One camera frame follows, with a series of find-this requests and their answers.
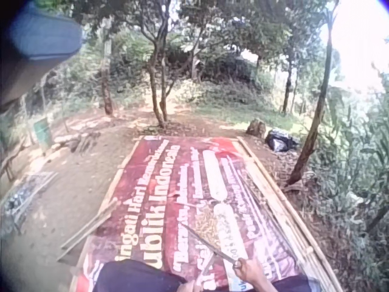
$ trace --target banner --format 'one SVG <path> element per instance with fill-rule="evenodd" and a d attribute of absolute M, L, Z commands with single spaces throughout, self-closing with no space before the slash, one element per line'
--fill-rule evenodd
<path fill-rule="evenodd" d="M 92 291 L 113 260 L 139 260 L 195 279 L 211 251 L 179 222 L 233 259 L 257 257 L 272 282 L 301 273 L 266 202 L 254 200 L 252 182 L 242 177 L 244 159 L 230 139 L 144 137 L 116 186 L 120 204 L 87 247 L 76 291 Z M 204 279 L 208 290 L 252 288 L 220 257 Z"/>

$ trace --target dirt path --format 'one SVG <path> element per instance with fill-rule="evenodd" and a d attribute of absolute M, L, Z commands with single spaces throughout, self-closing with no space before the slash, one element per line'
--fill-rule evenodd
<path fill-rule="evenodd" d="M 61 149 L 42 171 L 57 172 L 57 178 L 36 198 L 22 225 L 22 235 L 2 241 L 1 268 L 5 280 L 18 292 L 68 291 L 70 266 L 56 262 L 60 245 L 86 224 L 98 211 L 101 201 L 117 171 L 117 166 L 131 151 L 133 138 L 140 134 L 167 136 L 242 136 L 244 131 L 214 119 L 194 116 L 187 108 L 171 103 L 171 120 L 164 130 L 155 124 L 149 103 L 133 112 L 122 112 L 115 119 L 94 111 L 67 121 L 71 133 L 98 130 L 97 145 L 85 153 Z M 54 136 L 64 134 L 60 125 Z M 267 150 L 257 152 L 268 167 L 277 157 Z M 76 263 L 82 245 L 71 254 Z"/>

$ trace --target foliage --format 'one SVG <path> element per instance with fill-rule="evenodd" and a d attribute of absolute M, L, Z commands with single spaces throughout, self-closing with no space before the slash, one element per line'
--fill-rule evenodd
<path fill-rule="evenodd" d="M 322 128 L 310 163 L 319 178 L 315 212 L 329 228 L 342 230 L 348 242 L 336 249 L 347 254 L 343 260 L 354 271 L 349 275 L 351 290 L 361 289 L 356 286 L 357 274 L 374 287 L 366 290 L 387 291 L 389 280 L 389 218 L 378 217 L 389 204 L 388 94 L 378 99 L 367 118 L 358 114 L 356 104 L 347 102 L 347 96 L 330 106 L 332 127 Z"/>

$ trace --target bamboo pole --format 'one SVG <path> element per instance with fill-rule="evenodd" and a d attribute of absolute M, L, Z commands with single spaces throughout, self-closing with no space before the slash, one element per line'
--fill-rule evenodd
<path fill-rule="evenodd" d="M 250 149 L 250 147 L 247 145 L 247 143 L 243 140 L 242 137 L 238 137 L 238 140 L 240 144 L 243 146 L 246 152 L 248 152 L 251 157 L 253 157 L 255 164 L 258 166 L 261 174 L 265 177 L 266 181 L 269 183 L 277 197 L 280 199 L 280 201 L 284 204 L 285 208 L 288 210 L 288 212 L 292 215 L 293 219 L 297 223 L 298 227 L 301 229 L 303 235 L 306 237 L 309 244 L 313 247 L 314 251 L 317 254 L 317 257 L 321 261 L 322 265 L 325 268 L 326 273 L 328 274 L 329 278 L 331 279 L 332 284 L 335 286 L 336 291 L 343 292 L 343 288 L 339 283 L 339 280 L 337 279 L 334 271 L 331 268 L 331 265 L 329 264 L 327 258 L 325 257 L 323 251 L 320 249 L 319 245 L 317 244 L 315 238 L 312 236 L 306 225 L 304 224 L 303 220 L 297 213 L 297 211 L 292 207 L 291 203 L 287 200 L 284 193 L 280 190 L 280 188 L 277 186 L 277 184 L 274 182 L 270 174 L 266 171 L 262 163 L 259 161 L 257 156 L 254 154 L 254 152 Z"/>

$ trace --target wooden stick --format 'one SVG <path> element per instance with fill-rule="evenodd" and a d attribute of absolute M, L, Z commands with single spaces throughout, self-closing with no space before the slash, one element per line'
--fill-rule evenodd
<path fill-rule="evenodd" d="M 181 203 L 181 202 L 177 202 L 177 201 L 175 201 L 174 203 L 175 203 L 175 204 L 177 204 L 177 205 L 183 205 L 183 206 L 188 206 L 188 207 L 197 208 L 197 206 L 196 206 L 196 205 L 194 205 L 194 204 L 189 204 L 189 203 Z"/>
<path fill-rule="evenodd" d="M 284 193 L 280 190 L 280 188 L 277 186 L 277 184 L 274 182 L 274 180 L 271 178 L 270 174 L 266 171 L 262 163 L 259 161 L 257 156 L 254 154 L 254 152 L 249 148 L 249 146 L 246 144 L 246 142 L 243 140 L 242 137 L 237 137 L 243 148 L 248 152 L 251 157 L 254 158 L 255 164 L 260 169 L 263 176 L 266 178 L 267 182 L 270 184 L 271 188 L 274 190 L 277 197 L 280 199 L 280 201 L 284 204 L 286 209 L 289 211 L 289 213 L 292 215 L 293 219 L 298 224 L 298 227 L 301 229 L 302 233 L 308 240 L 308 242 L 311 244 L 311 246 L 314 248 L 314 251 L 316 252 L 319 259 L 322 261 L 322 265 L 325 268 L 325 271 L 327 272 L 328 276 L 330 277 L 333 285 L 335 286 L 336 290 L 339 292 L 343 292 L 343 288 L 339 283 L 338 278 L 336 277 L 334 271 L 331 268 L 331 265 L 329 264 L 327 258 L 325 257 L 323 251 L 320 249 L 319 245 L 317 244 L 316 240 L 313 238 L 312 234 L 304 224 L 303 220 L 297 213 L 297 211 L 292 207 L 290 202 L 285 197 Z"/>
<path fill-rule="evenodd" d="M 116 208 L 116 204 L 117 204 L 117 200 L 116 198 L 113 199 L 110 204 L 107 206 L 107 208 L 105 210 L 103 210 L 101 213 L 98 213 L 96 216 L 94 216 L 91 220 L 89 220 L 88 223 L 86 223 L 78 232 L 76 232 L 71 238 L 69 238 L 68 240 L 66 240 L 62 245 L 61 245 L 61 249 L 66 249 L 66 246 L 72 241 L 74 240 L 76 237 L 78 237 L 80 234 L 82 234 L 83 232 L 85 232 L 85 230 L 87 230 L 90 226 L 93 225 L 93 223 L 95 223 L 96 221 L 98 221 L 100 219 L 100 217 L 108 214 L 108 213 L 111 213 L 115 208 Z"/>
<path fill-rule="evenodd" d="M 334 285 L 331 283 L 331 279 L 328 277 L 328 274 L 323 269 L 323 266 L 319 262 L 319 259 L 316 254 L 307 257 L 302 254 L 301 251 L 304 251 L 307 247 L 310 247 L 309 242 L 306 237 L 301 233 L 301 229 L 297 227 L 293 218 L 291 218 L 289 212 L 284 208 L 281 201 L 274 196 L 274 191 L 270 189 L 270 185 L 267 181 L 258 182 L 256 175 L 250 175 L 253 179 L 254 184 L 257 188 L 264 194 L 267 198 L 267 202 L 272 212 L 277 215 L 275 218 L 279 222 L 280 226 L 284 230 L 284 234 L 292 247 L 293 252 L 297 256 L 298 263 L 302 265 L 304 272 L 311 277 L 318 278 L 321 281 L 322 285 L 325 288 L 325 291 L 335 291 Z"/>
<path fill-rule="evenodd" d="M 105 216 L 103 216 L 101 219 L 99 219 L 93 226 L 91 226 L 79 239 L 77 239 L 76 241 L 73 242 L 72 245 L 70 245 L 70 247 L 67 248 L 67 250 L 65 250 L 65 252 L 63 252 L 62 255 L 60 255 L 58 258 L 57 258 L 57 262 L 59 262 L 64 256 L 66 256 L 72 249 L 74 249 L 74 247 L 76 245 L 78 245 L 82 239 L 86 238 L 87 236 L 91 235 L 97 228 L 99 228 L 108 218 L 110 218 L 112 215 L 112 213 L 108 213 L 106 214 Z"/>
<path fill-rule="evenodd" d="M 133 146 L 133 149 L 131 150 L 130 154 L 123 160 L 121 166 L 125 166 L 127 165 L 127 163 L 129 162 L 129 160 L 131 159 L 131 157 L 133 156 L 134 152 L 135 152 L 135 149 L 138 147 L 139 145 L 139 142 L 143 139 L 143 136 L 140 136 L 139 137 L 139 140 L 135 142 L 134 146 Z M 109 186 L 109 189 L 103 199 L 103 202 L 98 210 L 98 212 L 100 213 L 102 210 L 105 209 L 105 207 L 108 205 L 109 201 L 111 200 L 114 192 L 115 192 L 115 189 L 116 189 L 116 185 L 119 183 L 120 181 L 120 178 L 122 177 L 123 175 L 123 172 L 124 172 L 124 166 L 122 167 L 122 169 L 119 169 L 111 183 L 111 185 Z M 77 267 L 79 268 L 82 268 L 83 264 L 84 264 L 84 261 L 85 261 L 85 257 L 86 257 L 86 254 L 88 252 L 88 247 L 89 245 L 91 244 L 91 240 L 92 238 L 91 237 L 88 237 L 86 239 L 86 242 L 84 244 L 84 247 L 81 251 L 81 254 L 80 254 L 80 257 L 78 258 L 78 261 L 77 261 Z M 76 291 L 76 288 L 77 288 L 77 280 L 78 280 L 78 277 L 77 276 L 74 276 L 72 278 L 72 282 L 71 282 L 71 285 L 69 287 L 69 292 L 75 292 Z"/>

